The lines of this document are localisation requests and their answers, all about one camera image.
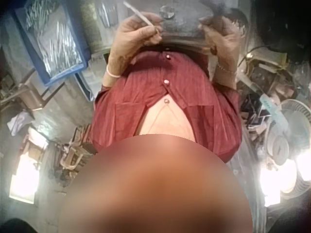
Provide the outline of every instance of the man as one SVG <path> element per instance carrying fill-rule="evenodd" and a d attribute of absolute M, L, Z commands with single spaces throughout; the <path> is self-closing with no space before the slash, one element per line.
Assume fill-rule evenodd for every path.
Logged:
<path fill-rule="evenodd" d="M 253 231 L 247 198 L 219 158 L 190 140 L 153 134 L 112 144 L 80 171 L 59 232 Z"/>
<path fill-rule="evenodd" d="M 162 40 L 161 18 L 144 15 L 154 26 L 132 16 L 117 31 L 95 102 L 95 148 L 101 151 L 135 135 L 169 134 L 197 142 L 228 162 L 242 137 L 235 82 L 238 29 L 225 17 L 199 25 L 219 58 L 211 83 L 204 72 L 207 63 L 204 66 L 199 55 L 190 58 L 153 47 L 139 53 Z"/>

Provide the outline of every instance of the cloth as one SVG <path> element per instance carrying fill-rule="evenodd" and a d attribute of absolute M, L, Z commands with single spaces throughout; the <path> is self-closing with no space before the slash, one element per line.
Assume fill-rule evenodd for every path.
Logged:
<path fill-rule="evenodd" d="M 134 136 L 147 110 L 167 94 L 187 116 L 195 141 L 228 162 L 242 141 L 239 94 L 213 85 L 192 59 L 173 51 L 138 54 L 111 89 L 103 88 L 92 123 L 97 151 Z"/>
<path fill-rule="evenodd" d="M 10 122 L 7 123 L 12 136 L 16 136 L 17 133 L 25 126 L 33 121 L 31 115 L 25 111 L 19 113 L 16 117 L 12 118 Z"/>
<path fill-rule="evenodd" d="M 136 132 L 144 134 L 168 134 L 195 142 L 190 122 L 170 95 L 148 109 Z"/>

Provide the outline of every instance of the wire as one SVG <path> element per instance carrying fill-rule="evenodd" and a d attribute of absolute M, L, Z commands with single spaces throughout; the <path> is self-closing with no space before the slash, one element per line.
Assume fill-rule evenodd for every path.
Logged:
<path fill-rule="evenodd" d="M 240 61 L 238 67 L 240 67 L 240 66 L 242 65 L 243 61 L 245 61 L 245 59 L 247 58 L 247 55 L 248 55 L 249 53 L 251 53 L 251 52 L 253 52 L 253 51 L 257 50 L 257 49 L 260 49 L 260 48 L 268 48 L 269 46 L 270 46 L 270 45 L 261 45 L 261 46 L 257 46 L 257 47 L 252 48 L 250 51 L 248 51 L 248 52 L 246 53 L 246 55 L 245 55 L 245 56 L 243 57 L 243 59 Z"/>

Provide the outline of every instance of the white fan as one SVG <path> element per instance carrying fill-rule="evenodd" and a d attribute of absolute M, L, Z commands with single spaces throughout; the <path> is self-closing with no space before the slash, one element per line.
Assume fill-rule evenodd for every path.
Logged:
<path fill-rule="evenodd" d="M 277 119 L 270 120 L 265 135 L 266 166 L 276 174 L 281 197 L 291 199 L 311 186 L 311 110 L 296 100 L 282 102 L 280 110 L 288 128 L 282 129 Z"/>

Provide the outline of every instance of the hand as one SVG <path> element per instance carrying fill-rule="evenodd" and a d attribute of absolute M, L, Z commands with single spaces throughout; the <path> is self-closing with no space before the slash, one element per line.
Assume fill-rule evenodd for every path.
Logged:
<path fill-rule="evenodd" d="M 241 49 L 239 29 L 226 17 L 215 17 L 207 21 L 201 19 L 199 29 L 205 32 L 207 42 L 212 43 L 219 65 L 236 72 Z"/>
<path fill-rule="evenodd" d="M 138 16 L 134 15 L 122 22 L 116 33 L 110 56 L 109 71 L 121 75 L 133 57 L 143 46 L 157 45 L 162 41 L 159 32 L 163 31 L 162 18 L 152 13 L 142 13 L 154 26 L 146 26 Z"/>

